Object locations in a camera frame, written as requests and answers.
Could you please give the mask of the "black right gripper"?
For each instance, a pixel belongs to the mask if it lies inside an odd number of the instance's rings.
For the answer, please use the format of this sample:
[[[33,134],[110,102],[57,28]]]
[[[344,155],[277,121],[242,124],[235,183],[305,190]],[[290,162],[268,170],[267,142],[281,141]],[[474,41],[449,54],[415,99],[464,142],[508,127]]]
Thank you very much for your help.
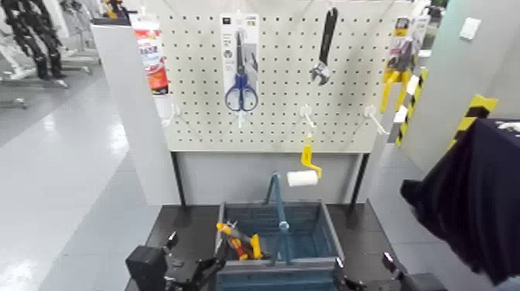
[[[391,275],[388,278],[373,279],[365,283],[348,277],[344,272],[343,261],[339,257],[335,258],[335,262],[334,284],[338,290],[400,291],[402,289],[402,280],[407,273],[404,265],[389,252],[383,253],[381,262]]]

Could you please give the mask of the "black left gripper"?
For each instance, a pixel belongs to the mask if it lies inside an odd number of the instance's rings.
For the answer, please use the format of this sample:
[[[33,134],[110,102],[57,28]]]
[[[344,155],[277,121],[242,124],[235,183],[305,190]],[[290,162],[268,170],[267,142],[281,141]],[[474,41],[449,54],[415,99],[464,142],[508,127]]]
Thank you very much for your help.
[[[226,266],[226,260],[217,257],[183,260],[171,251],[178,241],[177,232],[174,231],[162,249],[166,262],[166,272],[163,276],[166,282],[165,290],[202,290]]]

